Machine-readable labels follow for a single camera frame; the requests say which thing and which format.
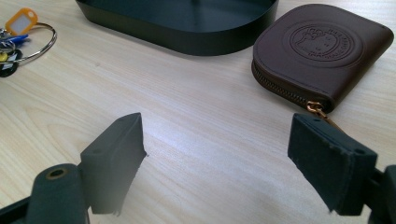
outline gold zipper pull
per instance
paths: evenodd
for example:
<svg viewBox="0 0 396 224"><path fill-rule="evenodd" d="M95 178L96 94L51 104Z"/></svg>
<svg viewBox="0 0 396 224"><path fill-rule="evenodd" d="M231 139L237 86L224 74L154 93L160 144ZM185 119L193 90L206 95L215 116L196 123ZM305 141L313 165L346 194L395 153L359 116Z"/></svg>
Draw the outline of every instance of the gold zipper pull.
<svg viewBox="0 0 396 224"><path fill-rule="evenodd" d="M328 122L330 125L332 125L334 128L340 130L341 132L344 132L334 121L332 121L329 117L327 117L327 114L322 111L323 105L319 102L313 102L313 101L308 101L306 104L306 109L323 119L324 121Z"/></svg>

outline brown leather wallet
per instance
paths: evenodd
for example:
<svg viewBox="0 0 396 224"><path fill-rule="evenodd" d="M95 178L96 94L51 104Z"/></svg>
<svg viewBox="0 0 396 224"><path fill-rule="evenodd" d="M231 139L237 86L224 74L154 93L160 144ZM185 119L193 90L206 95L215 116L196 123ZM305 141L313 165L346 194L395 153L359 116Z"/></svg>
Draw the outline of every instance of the brown leather wallet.
<svg viewBox="0 0 396 224"><path fill-rule="evenodd" d="M377 22L339 7L305 5L259 36L251 69L267 90L328 113L392 41L393 32Z"/></svg>

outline zipper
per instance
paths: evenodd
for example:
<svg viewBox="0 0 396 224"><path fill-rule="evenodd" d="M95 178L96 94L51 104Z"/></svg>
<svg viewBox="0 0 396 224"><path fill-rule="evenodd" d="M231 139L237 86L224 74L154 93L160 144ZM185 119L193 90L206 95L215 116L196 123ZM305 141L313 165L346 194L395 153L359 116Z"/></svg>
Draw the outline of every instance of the zipper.
<svg viewBox="0 0 396 224"><path fill-rule="evenodd" d="M256 64L253 62L254 73L260 83L268 90L271 90L278 95L287 98L288 100L292 101L293 103L305 108L308 112L320 117L334 128L338 129L341 132L344 132L334 121L332 121L326 113L323 112L323 104L316 101L310 101L305 99L303 96L300 96L294 92L288 91L280 87L279 85L275 84L267 77L265 77L256 67Z"/></svg>

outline table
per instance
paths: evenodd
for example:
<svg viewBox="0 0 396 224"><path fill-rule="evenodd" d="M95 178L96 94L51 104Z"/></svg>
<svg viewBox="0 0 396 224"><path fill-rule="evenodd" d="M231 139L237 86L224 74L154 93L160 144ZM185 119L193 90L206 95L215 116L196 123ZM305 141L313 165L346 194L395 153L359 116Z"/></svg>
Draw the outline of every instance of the table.
<svg viewBox="0 0 396 224"><path fill-rule="evenodd" d="M79 153L115 119L140 112L146 157L120 217L92 223L366 223L329 214L287 156L301 108L263 89L252 47L189 56L87 21L75 1L0 0L4 24L21 7L58 40L41 58L0 80L0 207L30 195L34 178ZM352 11L396 31L396 2L283 0L276 17L304 4ZM36 31L26 54L51 33ZM396 45L332 113L346 133L396 163Z"/></svg>

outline embossed logo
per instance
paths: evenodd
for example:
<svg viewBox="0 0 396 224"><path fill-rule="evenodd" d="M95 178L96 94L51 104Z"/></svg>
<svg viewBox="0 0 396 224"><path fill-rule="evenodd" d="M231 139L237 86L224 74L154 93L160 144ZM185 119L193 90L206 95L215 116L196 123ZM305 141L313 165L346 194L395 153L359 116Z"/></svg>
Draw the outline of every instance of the embossed logo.
<svg viewBox="0 0 396 224"><path fill-rule="evenodd" d="M290 37L290 44L301 56L321 62L342 59L353 47L353 41L346 32L324 24L297 29Z"/></svg>

